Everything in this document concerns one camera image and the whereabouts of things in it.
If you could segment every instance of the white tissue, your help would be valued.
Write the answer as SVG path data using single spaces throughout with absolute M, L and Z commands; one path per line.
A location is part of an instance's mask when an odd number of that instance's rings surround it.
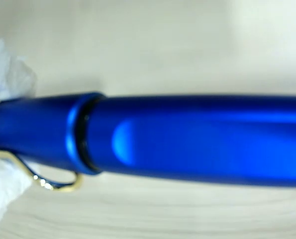
M 8 53 L 0 39 L 0 100 L 34 94 L 35 84 L 35 73 L 21 58 Z
M 0 101 L 32 95 L 36 76 L 18 57 L 7 52 L 0 40 Z M 31 180 L 9 162 L 0 159 L 0 221 L 10 202 L 18 198 Z

